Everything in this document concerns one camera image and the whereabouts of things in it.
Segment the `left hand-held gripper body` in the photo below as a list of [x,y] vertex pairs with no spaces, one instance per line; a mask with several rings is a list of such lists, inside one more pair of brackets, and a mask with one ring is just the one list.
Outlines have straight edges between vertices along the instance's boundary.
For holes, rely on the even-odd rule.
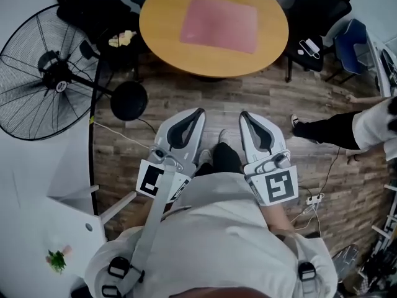
[[168,203],[176,201],[197,169],[194,162],[185,161],[185,151],[163,150],[156,144],[155,139],[154,145],[150,147],[148,159],[141,160],[136,191],[145,196],[155,198],[161,186],[161,178],[165,167],[172,166],[176,172],[167,201]]

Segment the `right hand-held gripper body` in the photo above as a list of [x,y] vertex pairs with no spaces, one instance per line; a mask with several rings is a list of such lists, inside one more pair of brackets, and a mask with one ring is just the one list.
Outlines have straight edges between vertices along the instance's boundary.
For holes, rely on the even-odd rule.
[[290,157],[290,151],[284,149],[243,168],[259,205],[276,205],[298,197],[297,167],[291,164]]

